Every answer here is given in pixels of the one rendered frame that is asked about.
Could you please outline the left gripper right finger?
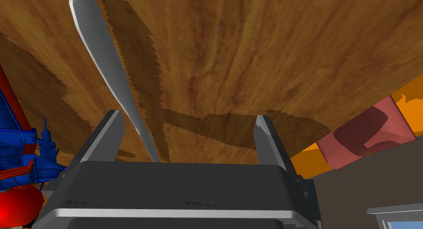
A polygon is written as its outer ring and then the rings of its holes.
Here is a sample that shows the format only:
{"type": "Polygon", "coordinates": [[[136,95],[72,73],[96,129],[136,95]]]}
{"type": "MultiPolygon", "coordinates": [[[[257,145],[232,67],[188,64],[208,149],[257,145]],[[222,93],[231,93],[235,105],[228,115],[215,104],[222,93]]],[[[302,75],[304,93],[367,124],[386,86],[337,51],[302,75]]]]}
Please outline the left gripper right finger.
{"type": "Polygon", "coordinates": [[[257,116],[253,137],[260,164],[278,165],[290,175],[297,174],[274,125],[267,115],[257,116]]]}

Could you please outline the red ball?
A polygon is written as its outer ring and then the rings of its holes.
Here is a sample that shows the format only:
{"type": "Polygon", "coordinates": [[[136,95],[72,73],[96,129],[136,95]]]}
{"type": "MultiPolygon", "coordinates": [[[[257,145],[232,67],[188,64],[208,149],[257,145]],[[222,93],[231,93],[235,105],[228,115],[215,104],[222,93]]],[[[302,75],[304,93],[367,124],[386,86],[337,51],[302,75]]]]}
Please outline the red ball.
{"type": "Polygon", "coordinates": [[[43,194],[35,187],[0,192],[0,228],[27,225],[39,215],[43,194]]]}

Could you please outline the pink flat block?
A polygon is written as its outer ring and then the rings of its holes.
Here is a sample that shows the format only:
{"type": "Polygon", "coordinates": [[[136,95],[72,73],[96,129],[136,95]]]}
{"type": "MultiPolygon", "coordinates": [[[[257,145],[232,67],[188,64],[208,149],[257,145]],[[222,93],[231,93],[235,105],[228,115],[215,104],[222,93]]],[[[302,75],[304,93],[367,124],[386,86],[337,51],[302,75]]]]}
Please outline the pink flat block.
{"type": "Polygon", "coordinates": [[[415,141],[416,136],[387,96],[317,141],[325,161],[342,168],[375,152],[415,141]]]}

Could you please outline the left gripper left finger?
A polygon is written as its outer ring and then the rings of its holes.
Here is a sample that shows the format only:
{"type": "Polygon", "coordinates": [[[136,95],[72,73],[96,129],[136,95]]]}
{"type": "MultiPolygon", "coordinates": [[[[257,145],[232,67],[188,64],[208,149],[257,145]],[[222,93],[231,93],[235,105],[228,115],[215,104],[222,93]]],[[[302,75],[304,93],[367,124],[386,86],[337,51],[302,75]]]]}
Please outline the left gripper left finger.
{"type": "Polygon", "coordinates": [[[115,161],[124,133],[122,112],[109,110],[71,160],[70,165],[84,161],[115,161]]]}

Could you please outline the grey metal knife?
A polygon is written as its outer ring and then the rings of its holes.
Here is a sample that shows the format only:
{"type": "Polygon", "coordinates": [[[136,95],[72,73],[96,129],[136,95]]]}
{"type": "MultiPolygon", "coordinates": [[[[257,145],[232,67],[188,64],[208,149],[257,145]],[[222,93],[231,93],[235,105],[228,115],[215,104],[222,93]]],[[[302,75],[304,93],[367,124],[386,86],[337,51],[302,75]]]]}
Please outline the grey metal knife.
{"type": "Polygon", "coordinates": [[[133,100],[125,70],[96,0],[69,0],[78,33],[98,71],[140,135],[153,162],[160,157],[133,100]]]}

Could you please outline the brown wooden table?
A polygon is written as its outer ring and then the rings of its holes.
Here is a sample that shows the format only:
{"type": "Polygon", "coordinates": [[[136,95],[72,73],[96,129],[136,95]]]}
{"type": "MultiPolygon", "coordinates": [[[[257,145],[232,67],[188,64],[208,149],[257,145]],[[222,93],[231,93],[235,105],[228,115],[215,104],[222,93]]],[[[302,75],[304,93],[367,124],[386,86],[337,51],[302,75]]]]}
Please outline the brown wooden table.
{"type": "MultiPolygon", "coordinates": [[[[257,163],[257,114],[293,155],[423,74],[423,0],[97,2],[165,161],[257,163]]],[[[119,108],[68,0],[0,0],[0,63],[63,160],[119,108]]]]}

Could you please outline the grey framed window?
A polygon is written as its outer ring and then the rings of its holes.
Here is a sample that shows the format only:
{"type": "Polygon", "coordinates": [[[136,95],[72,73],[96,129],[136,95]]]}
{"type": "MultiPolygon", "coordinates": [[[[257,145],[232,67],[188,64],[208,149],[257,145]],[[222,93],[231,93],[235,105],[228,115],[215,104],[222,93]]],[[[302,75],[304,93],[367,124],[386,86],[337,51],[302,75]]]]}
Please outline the grey framed window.
{"type": "Polygon", "coordinates": [[[423,203],[369,208],[380,229],[423,229],[423,203]]]}

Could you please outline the blue and red toy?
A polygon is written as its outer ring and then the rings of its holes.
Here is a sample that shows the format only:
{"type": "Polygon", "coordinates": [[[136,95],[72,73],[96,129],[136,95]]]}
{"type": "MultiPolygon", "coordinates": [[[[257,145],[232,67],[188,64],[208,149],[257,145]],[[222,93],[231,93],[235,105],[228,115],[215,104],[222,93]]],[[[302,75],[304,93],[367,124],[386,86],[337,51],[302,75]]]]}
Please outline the blue and red toy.
{"type": "Polygon", "coordinates": [[[44,184],[66,170],[57,163],[59,150],[46,127],[41,136],[30,126],[0,65],[0,192],[44,184]]]}

